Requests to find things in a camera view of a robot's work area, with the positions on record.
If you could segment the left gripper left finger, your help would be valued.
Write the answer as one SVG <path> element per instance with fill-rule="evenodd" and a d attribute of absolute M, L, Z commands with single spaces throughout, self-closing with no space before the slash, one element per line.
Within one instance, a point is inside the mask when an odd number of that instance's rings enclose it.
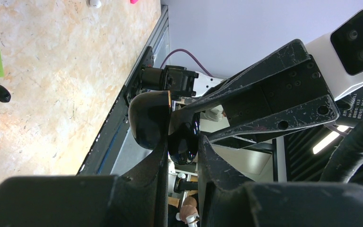
<path fill-rule="evenodd" d="M 167 139 L 117 178 L 115 223 L 121 227 L 166 227 L 168 222 Z"/>

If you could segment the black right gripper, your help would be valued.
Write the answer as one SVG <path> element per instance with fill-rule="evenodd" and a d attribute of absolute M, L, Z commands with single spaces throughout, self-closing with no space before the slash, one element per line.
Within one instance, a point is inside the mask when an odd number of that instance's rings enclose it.
<path fill-rule="evenodd" d="M 229 126 L 208 134 L 210 142 L 237 136 L 275 138 L 334 122 L 340 115 L 315 59 L 300 39 L 280 47 L 172 116 L 221 104 Z"/>

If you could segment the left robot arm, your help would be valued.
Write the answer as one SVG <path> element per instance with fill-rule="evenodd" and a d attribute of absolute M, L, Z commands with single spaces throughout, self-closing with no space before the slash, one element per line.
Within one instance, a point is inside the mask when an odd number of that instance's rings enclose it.
<path fill-rule="evenodd" d="M 363 186 L 349 180 L 363 164 L 363 120 L 331 155 L 318 183 L 256 183 L 212 148 L 199 151 L 199 224 L 202 227 L 363 227 Z M 107 225 L 165 227 L 164 143 L 118 179 Z"/>

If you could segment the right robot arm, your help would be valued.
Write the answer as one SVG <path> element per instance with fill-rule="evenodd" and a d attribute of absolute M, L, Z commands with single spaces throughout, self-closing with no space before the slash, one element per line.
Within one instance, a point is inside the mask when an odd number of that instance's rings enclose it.
<path fill-rule="evenodd" d="M 197 133 L 194 115 L 221 107 L 228 125 L 208 132 L 211 142 L 235 140 L 255 144 L 292 132 L 334 122 L 340 111 L 320 69 L 299 39 L 198 95 L 199 74 L 181 66 L 145 66 L 142 88 L 167 91 L 168 100 L 194 97 L 173 113 L 169 134 L 181 131 L 190 141 Z"/>

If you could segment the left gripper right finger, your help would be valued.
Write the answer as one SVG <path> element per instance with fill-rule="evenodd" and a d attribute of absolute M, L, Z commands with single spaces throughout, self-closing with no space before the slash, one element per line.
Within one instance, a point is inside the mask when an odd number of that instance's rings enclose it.
<path fill-rule="evenodd" d="M 245 185 L 253 180 L 221 158 L 205 135 L 198 141 L 198 171 L 200 225 L 252 227 Z"/>

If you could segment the black earbud charging case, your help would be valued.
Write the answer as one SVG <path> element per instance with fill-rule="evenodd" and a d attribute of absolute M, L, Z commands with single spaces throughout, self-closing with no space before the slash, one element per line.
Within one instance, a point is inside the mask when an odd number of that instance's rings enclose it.
<path fill-rule="evenodd" d="M 167 143 L 167 153 L 177 165 L 189 165 L 198 154 L 200 114 L 173 111 L 169 90 L 145 92 L 134 97 L 129 106 L 129 122 L 135 141 L 154 150 Z"/>

